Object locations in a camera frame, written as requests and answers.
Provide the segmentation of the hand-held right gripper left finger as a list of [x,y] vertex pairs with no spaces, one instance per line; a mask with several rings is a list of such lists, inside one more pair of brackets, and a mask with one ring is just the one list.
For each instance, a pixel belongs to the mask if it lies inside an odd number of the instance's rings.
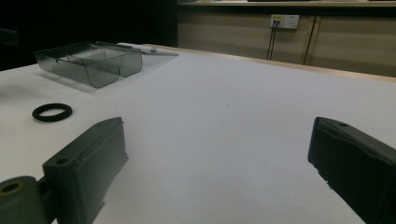
[[128,161],[123,121],[100,121],[43,164],[59,224],[92,224],[114,178]]

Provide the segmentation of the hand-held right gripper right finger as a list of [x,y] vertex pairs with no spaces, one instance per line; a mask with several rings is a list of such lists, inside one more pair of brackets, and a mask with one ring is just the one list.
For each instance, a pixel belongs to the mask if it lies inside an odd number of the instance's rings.
[[317,117],[307,159],[366,224],[396,224],[396,149]]

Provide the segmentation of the clear grey plastic organizer box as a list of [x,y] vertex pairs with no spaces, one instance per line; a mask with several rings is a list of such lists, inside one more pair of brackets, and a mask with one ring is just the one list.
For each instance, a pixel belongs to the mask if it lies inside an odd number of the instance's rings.
[[49,73],[96,89],[141,71],[142,52],[103,42],[82,42],[34,53],[39,67]]

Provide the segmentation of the grey pen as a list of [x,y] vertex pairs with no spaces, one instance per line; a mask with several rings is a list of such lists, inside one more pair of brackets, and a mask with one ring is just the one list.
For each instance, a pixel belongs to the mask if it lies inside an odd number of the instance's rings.
[[154,56],[178,56],[177,52],[173,51],[163,51],[159,50],[155,47],[137,47],[133,45],[127,45],[126,43],[119,43],[119,47],[126,48],[126,49],[138,49],[144,55],[154,55]]

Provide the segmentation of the white wall socket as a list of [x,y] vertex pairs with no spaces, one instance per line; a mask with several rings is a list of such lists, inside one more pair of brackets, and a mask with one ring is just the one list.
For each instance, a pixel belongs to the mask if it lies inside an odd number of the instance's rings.
[[299,19],[299,15],[272,14],[270,27],[295,30],[298,27]]

